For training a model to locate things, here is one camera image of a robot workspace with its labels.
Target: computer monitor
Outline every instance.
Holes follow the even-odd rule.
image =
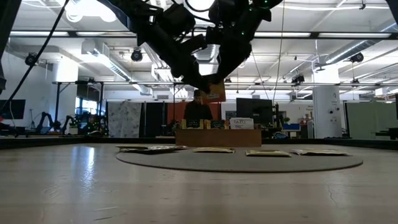
[[[11,110],[10,104],[5,105],[7,100],[0,100],[0,108],[4,105],[4,109],[0,116],[3,119],[24,119],[25,112],[25,100],[11,100]]]
[[[252,118],[255,124],[271,127],[274,125],[272,100],[237,98],[236,117]]]

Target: person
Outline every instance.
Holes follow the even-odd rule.
[[[184,119],[213,119],[210,107],[201,103],[200,90],[193,92],[193,101],[185,106]]]

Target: fluorescent light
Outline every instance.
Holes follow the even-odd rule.
[[[285,9],[303,10],[303,11],[339,11],[339,10],[353,10],[361,9],[361,6],[349,6],[349,7],[300,7],[300,6],[276,6]],[[366,6],[366,9],[389,9],[388,7],[380,6]]]
[[[82,37],[91,37],[91,36],[103,36],[103,37],[113,37],[113,36],[123,36],[123,37],[135,37],[136,35],[132,32],[76,32],[77,35]]]
[[[104,85],[130,85],[129,82],[104,82]]]
[[[27,35],[36,35],[36,36],[48,36],[50,32],[42,32],[42,31],[11,31],[11,36],[27,36]],[[54,37],[65,37],[68,36],[68,32],[54,32],[52,34]]]
[[[255,85],[254,82],[233,82],[233,83],[225,83],[225,85]]]
[[[388,38],[391,33],[320,33],[319,37],[327,38]]]
[[[309,32],[256,32],[255,37],[309,37]]]
[[[173,85],[172,82],[138,82],[142,85]]]

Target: package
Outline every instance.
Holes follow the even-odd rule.
[[[231,129],[254,129],[254,121],[252,118],[231,118]]]
[[[116,147],[118,147],[120,149],[147,149],[148,148],[148,146],[135,145],[135,144],[117,145]]]
[[[346,152],[333,149],[292,149],[290,152],[299,156],[350,156]]]
[[[199,147],[193,150],[193,152],[223,152],[223,153],[235,153],[235,149],[230,147]]]
[[[141,154],[160,154],[177,150],[176,146],[121,146],[120,152],[135,152]]]
[[[246,150],[246,156],[271,156],[271,157],[292,157],[288,152],[281,150]]]
[[[225,120],[211,121],[205,120],[206,129],[229,129],[229,122]]]
[[[183,119],[181,120],[182,129],[203,129],[202,119]]]
[[[203,104],[226,101],[224,81],[219,82],[217,85],[211,84],[209,94],[206,94],[204,91],[201,91],[200,93]]]
[[[174,151],[188,149],[187,146],[141,146],[141,145],[118,145],[120,152],[147,152],[147,151]]]

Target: white wall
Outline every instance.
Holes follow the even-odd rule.
[[[25,64],[24,60],[7,52],[4,53],[1,62],[7,83],[6,90],[0,95],[0,100],[7,100],[17,87],[22,76],[28,69],[28,66]],[[33,117],[43,111],[49,111],[51,82],[51,71],[48,71],[46,76],[46,70],[44,68],[36,66],[32,69],[21,89],[14,97],[15,100],[26,100],[24,119],[15,120],[16,126],[30,125],[30,109],[33,109]],[[40,117],[40,115],[36,117],[36,125],[39,123]],[[5,120],[3,123],[12,124],[11,120]]]

